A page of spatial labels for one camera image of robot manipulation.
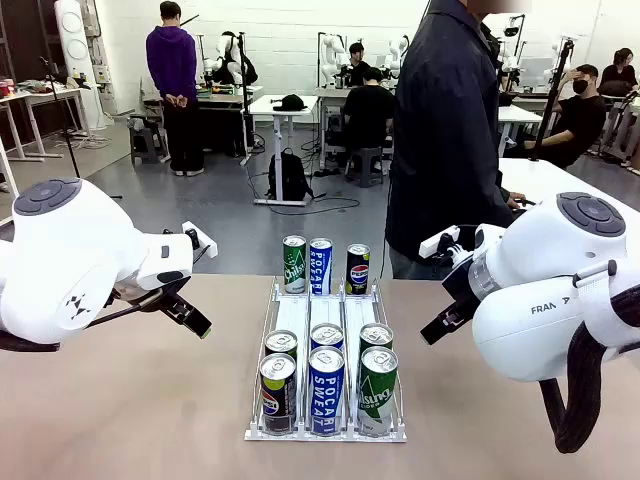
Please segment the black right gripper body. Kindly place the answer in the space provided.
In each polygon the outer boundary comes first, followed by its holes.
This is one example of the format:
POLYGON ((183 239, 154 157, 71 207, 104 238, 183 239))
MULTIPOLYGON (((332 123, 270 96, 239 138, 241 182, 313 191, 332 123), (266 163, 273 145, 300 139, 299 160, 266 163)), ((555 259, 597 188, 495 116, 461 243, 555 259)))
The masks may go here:
POLYGON ((480 305, 480 300, 471 288, 469 270, 473 264, 472 258, 467 258, 455 266, 443 280, 442 286, 453 300, 452 307, 458 313, 474 313, 480 305))

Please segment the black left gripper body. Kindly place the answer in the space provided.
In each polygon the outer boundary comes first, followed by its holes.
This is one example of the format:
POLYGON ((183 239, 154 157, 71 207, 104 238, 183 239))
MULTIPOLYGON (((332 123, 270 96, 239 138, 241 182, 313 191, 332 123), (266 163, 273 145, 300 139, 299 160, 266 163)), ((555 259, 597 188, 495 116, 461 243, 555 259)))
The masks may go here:
POLYGON ((180 290, 191 280, 190 276, 153 287, 147 291, 132 283, 119 282, 112 289, 112 297, 129 305, 139 305, 142 312, 174 310, 187 302, 179 295, 180 290))

